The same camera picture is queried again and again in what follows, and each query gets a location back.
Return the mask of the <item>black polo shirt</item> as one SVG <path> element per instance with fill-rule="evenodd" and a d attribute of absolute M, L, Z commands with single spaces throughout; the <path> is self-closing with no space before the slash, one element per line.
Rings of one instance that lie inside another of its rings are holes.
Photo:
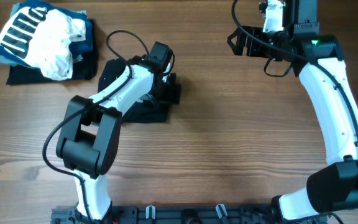
<path fill-rule="evenodd" d="M 125 69 L 125 64 L 119 59 L 106 62 L 98 82 L 98 92 L 107 88 Z M 149 99 L 135 102 L 122 117 L 123 123 L 164 123 L 168 119 L 171 105 L 158 104 Z"/>

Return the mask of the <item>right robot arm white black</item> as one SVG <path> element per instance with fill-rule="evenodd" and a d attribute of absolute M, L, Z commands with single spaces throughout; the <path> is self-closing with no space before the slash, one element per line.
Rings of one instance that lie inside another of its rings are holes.
<path fill-rule="evenodd" d="M 310 97 L 324 138 L 327 166 L 302 189 L 275 197 L 271 219 L 294 223 L 357 209 L 358 109 L 337 38 L 238 26 L 227 42 L 236 55 L 287 61 Z"/>

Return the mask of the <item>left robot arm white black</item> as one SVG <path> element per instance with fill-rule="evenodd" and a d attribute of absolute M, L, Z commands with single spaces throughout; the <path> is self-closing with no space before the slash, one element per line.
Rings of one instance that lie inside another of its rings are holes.
<path fill-rule="evenodd" d="M 65 165 L 63 173 L 78 181 L 78 221 L 105 220 L 111 208 L 105 174 L 117 154 L 122 117 L 143 96 L 163 100 L 172 86 L 168 81 L 174 61 L 173 54 L 109 60 L 101 77 L 114 81 L 90 98 L 75 96 L 69 101 L 65 118 L 56 127 L 56 154 Z"/>

